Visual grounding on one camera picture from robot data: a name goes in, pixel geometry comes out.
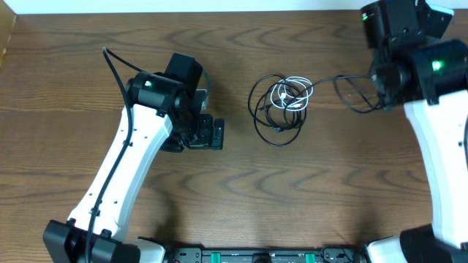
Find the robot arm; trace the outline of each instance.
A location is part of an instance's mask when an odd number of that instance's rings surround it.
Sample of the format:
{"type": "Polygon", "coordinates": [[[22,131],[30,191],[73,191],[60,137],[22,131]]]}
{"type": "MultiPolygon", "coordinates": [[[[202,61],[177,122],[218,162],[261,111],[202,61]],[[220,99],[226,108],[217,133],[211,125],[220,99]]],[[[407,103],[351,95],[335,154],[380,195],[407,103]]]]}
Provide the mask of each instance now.
{"type": "Polygon", "coordinates": [[[197,90],[203,69],[193,58],[175,53],[164,73],[150,74],[106,49],[103,51],[119,85],[120,79],[107,54],[139,71],[129,80],[126,90],[120,85],[131,115],[127,115],[126,107],[94,182],[67,223],[50,221],[43,240],[54,262],[81,262],[86,256],[93,262],[161,262],[165,247],[158,243],[142,237],[122,243],[148,169],[160,149],[170,152],[181,152],[185,147],[221,150],[224,121],[213,121],[211,115],[200,114],[208,99],[209,87],[207,91],[197,90]],[[128,134],[129,127],[132,127],[131,134],[128,134]],[[99,199],[102,189],[104,194],[99,199]]]}
{"type": "Polygon", "coordinates": [[[433,206],[431,226],[369,244],[369,258],[373,263],[465,262],[468,47],[439,40],[453,11],[425,1],[382,0],[362,12],[374,48],[371,72],[380,102],[404,105],[423,154],[433,206]]]}
{"type": "MultiPolygon", "coordinates": [[[[133,204],[140,187],[156,152],[173,129],[169,116],[160,117],[156,112],[155,109],[139,104],[133,106],[134,131],[131,145],[125,151],[124,157],[102,198],[94,225],[94,234],[100,235],[102,230],[106,229],[112,233],[111,237],[114,240],[125,241],[133,204]]],[[[96,202],[97,193],[101,190],[102,184],[121,150],[127,129],[127,113],[124,109],[116,137],[94,182],[68,218],[69,220],[75,219],[75,227],[88,229],[91,209],[96,202]]]]}
{"type": "Polygon", "coordinates": [[[455,248],[468,242],[467,117],[468,92],[404,104],[423,154],[432,197],[434,236],[455,248]]]}
{"type": "Polygon", "coordinates": [[[404,104],[418,138],[431,189],[432,225],[421,231],[433,232],[436,240],[431,235],[425,240],[420,231],[410,230],[401,237],[373,242],[367,247],[372,263],[430,262],[430,258],[463,262],[461,255],[468,241],[467,102],[468,91],[463,90],[441,96],[436,105],[429,105],[427,100],[404,104]],[[438,249],[445,251],[442,258],[435,256],[440,252],[438,249]]]}

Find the wood grain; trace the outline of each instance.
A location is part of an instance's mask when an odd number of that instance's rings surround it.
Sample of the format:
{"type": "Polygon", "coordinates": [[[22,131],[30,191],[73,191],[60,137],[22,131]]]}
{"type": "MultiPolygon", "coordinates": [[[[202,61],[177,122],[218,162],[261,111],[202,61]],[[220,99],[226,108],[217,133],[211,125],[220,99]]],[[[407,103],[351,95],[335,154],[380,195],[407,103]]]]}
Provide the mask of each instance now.
{"type": "MultiPolygon", "coordinates": [[[[468,12],[457,11],[448,36],[468,41],[467,26],[468,12]]],[[[194,56],[212,79],[208,111],[226,120],[221,152],[158,153],[129,239],[308,247],[431,221],[401,108],[357,115],[324,84],[286,148],[266,145],[247,111],[263,75],[365,73],[371,52],[359,12],[20,16],[0,68],[0,261],[50,261],[45,226],[67,219],[107,153],[123,103],[102,46],[148,71],[164,70],[174,52],[194,56]]],[[[124,81],[135,74],[118,70],[124,81]]]]}

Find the black cable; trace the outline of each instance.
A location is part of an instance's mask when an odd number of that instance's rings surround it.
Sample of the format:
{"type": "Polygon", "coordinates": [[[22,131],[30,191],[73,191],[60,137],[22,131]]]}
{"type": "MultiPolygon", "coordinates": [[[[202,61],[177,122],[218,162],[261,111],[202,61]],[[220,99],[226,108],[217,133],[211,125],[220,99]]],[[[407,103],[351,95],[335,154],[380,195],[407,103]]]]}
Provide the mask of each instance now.
{"type": "Polygon", "coordinates": [[[290,123],[290,121],[288,120],[287,116],[286,116],[286,113],[287,113],[287,109],[285,108],[284,111],[283,111],[283,118],[284,118],[284,121],[286,122],[286,125],[279,125],[277,124],[271,117],[270,117],[270,109],[271,107],[273,106],[272,104],[267,104],[267,97],[269,95],[270,92],[272,92],[273,90],[273,87],[275,85],[278,85],[278,84],[282,84],[282,85],[285,85],[287,87],[287,91],[290,95],[292,96],[299,96],[298,94],[294,94],[293,93],[293,90],[298,92],[299,93],[299,90],[298,88],[296,88],[294,85],[291,85],[289,84],[287,81],[286,81],[286,78],[284,76],[281,76],[281,75],[276,75],[276,74],[273,74],[273,75],[268,75],[268,76],[265,76],[265,77],[262,77],[261,79],[259,79],[255,84],[254,86],[252,87],[252,90],[250,91],[250,95],[249,95],[249,100],[247,102],[247,107],[249,108],[249,112],[250,112],[250,115],[253,117],[254,119],[254,127],[255,127],[255,130],[257,131],[258,135],[260,136],[260,138],[262,138],[263,141],[265,141],[266,143],[268,143],[269,145],[272,145],[272,146],[275,146],[275,147],[283,147],[283,146],[286,146],[288,144],[290,144],[291,142],[293,142],[299,135],[299,133],[301,132],[301,128],[302,128],[302,125],[304,123],[304,121],[306,120],[306,116],[307,116],[307,109],[304,109],[304,114],[303,114],[303,117],[302,117],[302,113],[301,111],[297,111],[297,112],[292,112],[292,122],[290,123]],[[276,82],[274,84],[272,84],[270,86],[270,88],[267,90],[266,93],[264,93],[260,99],[258,100],[257,102],[257,105],[255,106],[255,111],[252,111],[252,108],[250,106],[250,101],[252,99],[252,94],[254,93],[254,90],[255,88],[258,86],[258,84],[260,84],[262,81],[270,78],[270,77],[278,77],[280,78],[281,80],[283,80],[284,82],[283,83],[280,83],[280,82],[276,82]],[[260,106],[260,103],[261,101],[264,101],[263,102],[263,107],[259,109],[259,106],[260,106]],[[264,110],[265,111],[265,118],[267,120],[268,123],[260,120],[258,117],[257,117],[257,113],[261,110],[264,110]],[[282,143],[282,144],[276,144],[276,143],[273,143],[269,140],[267,140],[266,138],[264,138],[264,136],[262,136],[262,134],[260,133],[259,129],[258,129],[258,126],[257,126],[257,122],[268,127],[268,128],[272,128],[272,129],[276,129],[276,132],[282,132],[282,131],[286,131],[286,130],[291,130],[291,129],[297,129],[298,131],[296,132],[296,134],[294,135],[294,137],[285,142],[285,143],[282,143]]]}
{"type": "Polygon", "coordinates": [[[206,70],[203,70],[203,76],[205,76],[205,80],[206,80],[206,95],[205,95],[205,99],[206,99],[208,98],[208,95],[210,95],[210,92],[211,92],[211,81],[206,70]]]}
{"type": "Polygon", "coordinates": [[[99,191],[99,194],[97,195],[96,202],[94,203],[94,207],[91,209],[91,217],[89,219],[89,226],[88,226],[88,233],[86,234],[86,246],[85,246],[85,259],[87,263],[91,263],[91,238],[93,236],[93,230],[94,230],[94,222],[96,221],[96,216],[99,211],[99,205],[101,204],[102,197],[104,196],[105,190],[109,186],[110,180],[112,179],[114,173],[117,170],[118,164],[122,160],[122,157],[124,156],[125,150],[130,144],[130,139],[132,138],[132,132],[133,132],[133,120],[132,120],[132,111],[130,109],[130,103],[129,103],[129,96],[127,92],[125,91],[124,84],[122,83],[122,80],[118,76],[118,73],[116,71],[116,68],[114,65],[112,65],[112,61],[110,61],[109,56],[111,55],[118,61],[122,62],[123,64],[131,67],[132,69],[135,69],[139,72],[142,70],[137,68],[136,66],[131,65],[130,63],[126,62],[122,58],[119,58],[116,54],[108,50],[106,47],[102,48],[102,54],[104,55],[104,58],[107,62],[107,64],[110,67],[110,70],[112,71],[112,74],[116,78],[118,87],[120,88],[120,92],[122,93],[122,96],[124,98],[124,103],[125,103],[125,108],[127,110],[127,118],[128,118],[128,132],[127,132],[127,138],[124,140],[124,144],[122,146],[122,149],[120,150],[120,153],[117,156],[116,161],[114,162],[114,165],[109,171],[109,175],[105,179],[105,182],[102,184],[101,190],[99,191]]]}
{"type": "MultiPolygon", "coordinates": [[[[334,247],[333,247],[333,246],[326,245],[326,246],[324,246],[324,247],[320,250],[320,252],[319,252],[319,257],[322,258],[323,263],[331,263],[331,262],[329,262],[327,259],[325,259],[325,253],[323,253],[323,252],[325,251],[325,249],[327,249],[327,248],[334,248],[334,247]]],[[[344,256],[345,256],[346,259],[348,260],[348,262],[345,262],[345,263],[353,263],[353,262],[354,262],[354,255],[355,255],[355,254],[352,255],[352,259],[351,259],[350,256],[348,256],[348,254],[347,254],[346,251],[344,250],[344,248],[335,247],[335,249],[341,249],[341,250],[343,251],[344,256]]]]}
{"type": "Polygon", "coordinates": [[[338,97],[340,98],[341,102],[343,102],[343,104],[345,104],[348,108],[350,108],[351,110],[353,110],[354,112],[356,113],[361,113],[361,114],[364,114],[364,113],[371,113],[375,110],[380,110],[382,109],[382,106],[380,105],[380,103],[376,103],[376,104],[372,104],[369,99],[364,95],[364,92],[362,90],[362,88],[357,85],[356,83],[354,83],[352,81],[352,79],[359,79],[359,78],[363,78],[363,79],[371,79],[368,75],[347,75],[347,76],[344,76],[344,75],[338,75],[336,77],[329,77],[329,78],[325,78],[325,79],[322,79],[322,80],[319,80],[315,83],[313,83],[312,85],[309,85],[308,87],[306,87],[305,89],[303,89],[302,91],[299,91],[294,85],[291,85],[287,82],[286,80],[286,77],[282,76],[282,75],[276,75],[276,74],[272,74],[272,75],[267,75],[265,77],[262,77],[260,78],[255,84],[254,86],[252,87],[251,91],[250,91],[250,94],[249,94],[249,100],[247,101],[247,108],[249,109],[249,112],[250,112],[250,115],[253,117],[254,119],[254,128],[255,128],[255,131],[257,132],[258,136],[260,136],[260,138],[265,141],[266,143],[268,143],[269,145],[272,145],[272,146],[275,146],[275,147],[282,147],[282,146],[286,146],[286,145],[289,145],[291,142],[293,142],[299,135],[299,133],[301,132],[301,128],[302,128],[302,125],[304,124],[305,120],[306,120],[306,116],[307,116],[307,109],[306,107],[303,109],[303,118],[302,118],[302,113],[301,111],[296,111],[296,112],[292,112],[292,121],[290,122],[286,116],[286,113],[287,113],[287,108],[288,106],[290,106],[291,104],[293,103],[297,103],[297,100],[296,99],[300,99],[300,98],[304,98],[304,93],[306,93],[306,91],[312,91],[312,88],[315,87],[316,85],[319,85],[321,83],[326,83],[326,82],[330,82],[332,81],[333,82],[333,87],[335,88],[335,92],[336,94],[338,95],[338,97]],[[278,77],[280,78],[280,82],[276,82],[274,84],[272,84],[270,86],[270,88],[259,98],[256,106],[255,106],[255,109],[254,111],[252,110],[252,107],[250,105],[250,101],[252,100],[252,94],[254,93],[254,90],[255,88],[264,80],[270,78],[270,77],[278,77]],[[339,90],[339,87],[338,87],[338,80],[346,80],[357,92],[358,94],[361,96],[361,98],[363,99],[363,101],[367,104],[367,106],[369,106],[369,109],[368,110],[360,110],[360,109],[357,109],[355,107],[353,107],[346,99],[343,98],[340,90],[339,90]],[[284,109],[283,109],[283,119],[284,121],[286,122],[286,125],[284,126],[281,126],[279,124],[277,124],[271,117],[270,117],[270,114],[269,114],[269,110],[272,108],[272,104],[267,104],[267,97],[268,95],[270,94],[270,92],[272,92],[273,90],[273,87],[275,85],[278,85],[278,84],[282,84],[284,85],[285,87],[287,87],[287,93],[289,95],[292,96],[292,98],[289,98],[289,99],[283,99],[283,101],[286,101],[286,105],[284,106],[284,109]],[[260,103],[261,101],[263,100],[263,106],[261,107],[260,106],[260,103]],[[257,117],[257,112],[261,111],[261,110],[264,110],[265,111],[265,118],[266,118],[266,121],[262,121],[260,120],[258,117],[257,117]],[[273,143],[269,140],[267,140],[259,131],[258,129],[258,126],[257,126],[257,123],[260,123],[262,124],[263,126],[266,126],[268,128],[272,128],[272,129],[276,129],[276,132],[282,132],[282,131],[285,131],[285,130],[291,130],[291,129],[297,129],[298,131],[295,133],[294,137],[285,142],[285,143],[282,143],[282,144],[276,144],[276,143],[273,143]]]}

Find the green connector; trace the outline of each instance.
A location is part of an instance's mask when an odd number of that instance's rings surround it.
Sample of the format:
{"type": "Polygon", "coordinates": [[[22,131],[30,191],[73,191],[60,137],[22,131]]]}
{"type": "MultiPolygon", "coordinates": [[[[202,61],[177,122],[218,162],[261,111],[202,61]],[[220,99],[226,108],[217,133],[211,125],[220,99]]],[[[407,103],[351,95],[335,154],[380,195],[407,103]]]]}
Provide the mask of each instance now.
{"type": "Polygon", "coordinates": [[[315,254],[306,254],[306,263],[315,263],[315,254]]]}
{"type": "Polygon", "coordinates": [[[211,253],[211,263],[221,263],[221,254],[211,253]]]}

